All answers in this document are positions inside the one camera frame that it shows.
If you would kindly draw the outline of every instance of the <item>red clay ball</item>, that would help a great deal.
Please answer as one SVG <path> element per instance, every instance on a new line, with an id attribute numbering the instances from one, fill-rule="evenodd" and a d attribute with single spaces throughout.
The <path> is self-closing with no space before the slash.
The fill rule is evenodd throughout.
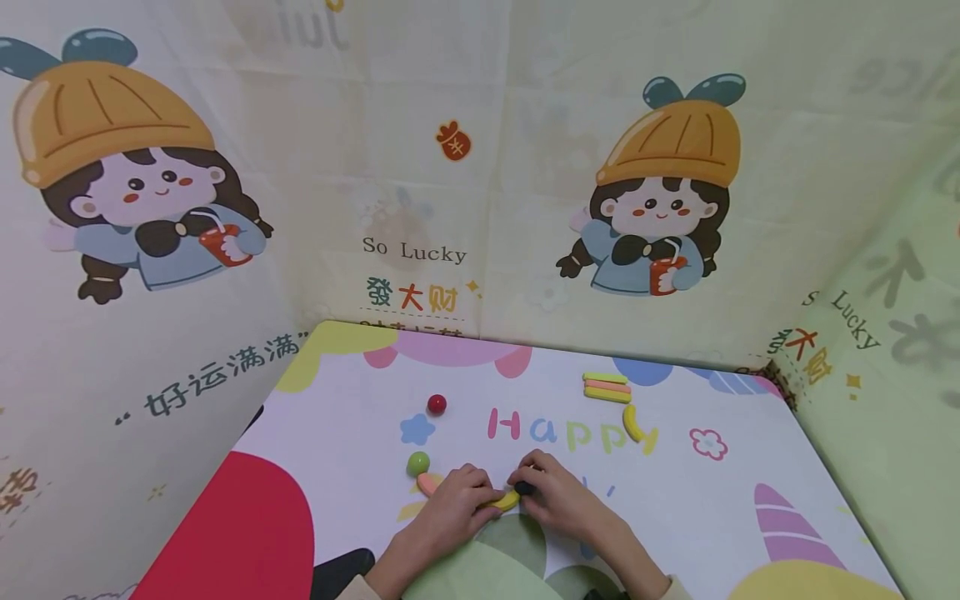
<path id="1" fill-rule="evenodd" d="M 431 415 L 442 415 L 446 410 L 446 398 L 434 394 L 426 401 L 426 409 L 430 411 Z"/>

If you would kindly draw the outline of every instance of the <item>blue shirt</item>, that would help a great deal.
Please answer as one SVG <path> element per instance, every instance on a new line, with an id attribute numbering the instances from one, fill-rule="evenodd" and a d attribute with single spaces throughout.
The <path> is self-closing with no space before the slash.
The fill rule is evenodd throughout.
<path id="1" fill-rule="evenodd" d="M 587 223 L 581 229 L 580 237 L 587 246 L 590 258 L 597 265 L 597 272 L 590 283 L 592 287 L 623 296 L 650 296 L 649 258 L 641 256 L 629 265 L 613 264 L 610 253 L 621 235 L 600 219 Z M 647 241 L 652 244 L 658 239 Z M 679 239 L 682 241 L 680 256 L 686 259 L 686 265 L 673 274 L 673 286 L 678 290 L 688 290 L 703 278 L 704 259 L 693 240 L 685 235 L 679 236 Z"/>
<path id="2" fill-rule="evenodd" d="M 236 225 L 237 247 L 247 254 L 260 254 L 267 247 L 263 231 L 240 213 L 219 204 L 208 204 L 224 225 Z M 171 215 L 177 221 L 184 214 Z M 77 229 L 78 251 L 118 267 L 136 269 L 148 290 L 177 287 L 214 275 L 226 268 L 224 263 L 200 244 L 200 238 L 187 236 L 166 256 L 150 256 L 140 249 L 134 233 L 136 228 L 114 225 L 85 225 Z"/>

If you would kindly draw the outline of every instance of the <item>green clay ball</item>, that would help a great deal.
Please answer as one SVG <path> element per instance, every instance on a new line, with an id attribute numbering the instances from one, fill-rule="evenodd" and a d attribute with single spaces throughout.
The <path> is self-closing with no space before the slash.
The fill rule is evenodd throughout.
<path id="1" fill-rule="evenodd" d="M 416 477 L 430 469 L 430 457 L 426 452 L 414 452 L 407 459 L 407 474 Z"/>

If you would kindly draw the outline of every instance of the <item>table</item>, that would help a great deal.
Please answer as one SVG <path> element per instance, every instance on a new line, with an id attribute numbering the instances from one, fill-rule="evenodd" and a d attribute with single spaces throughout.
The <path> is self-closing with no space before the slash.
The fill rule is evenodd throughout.
<path id="1" fill-rule="evenodd" d="M 624 404 L 584 396 L 622 374 Z M 444 396 L 435 416 L 428 398 Z M 440 479 L 471 462 L 495 486 L 553 453 L 698 600 L 887 600 L 896 586 L 776 388 L 754 375 L 324 322 L 310 336 L 134 596 L 334 598 Z M 518 509 L 436 565 L 406 600 L 621 596 L 573 540 Z"/>

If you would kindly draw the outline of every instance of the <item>yellow clay piece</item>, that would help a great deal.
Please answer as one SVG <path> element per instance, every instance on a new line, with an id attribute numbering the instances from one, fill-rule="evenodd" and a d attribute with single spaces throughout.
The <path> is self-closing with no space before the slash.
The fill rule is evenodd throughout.
<path id="1" fill-rule="evenodd" d="M 627 404 L 623 407 L 623 428 L 627 430 L 627 435 L 636 443 L 643 439 L 643 432 L 636 424 L 636 406 Z"/>
<path id="2" fill-rule="evenodd" d="M 613 390 L 601 390 L 600 388 L 584 388 L 584 396 L 595 398 L 597 400 L 609 400 L 610 402 L 620 402 L 621 404 L 630 404 L 631 396 L 623 392 L 614 392 Z"/>
<path id="3" fill-rule="evenodd" d="M 510 490 L 502 498 L 496 502 L 491 502 L 487 506 L 495 506 L 504 513 L 514 508 L 520 502 L 520 494 L 516 493 L 516 490 Z"/>
<path id="4" fill-rule="evenodd" d="M 618 375 L 609 372 L 585 372 L 584 381 L 588 379 L 596 379 L 597 381 L 610 381 L 611 383 L 622 383 L 627 384 L 627 378 L 623 375 Z"/>

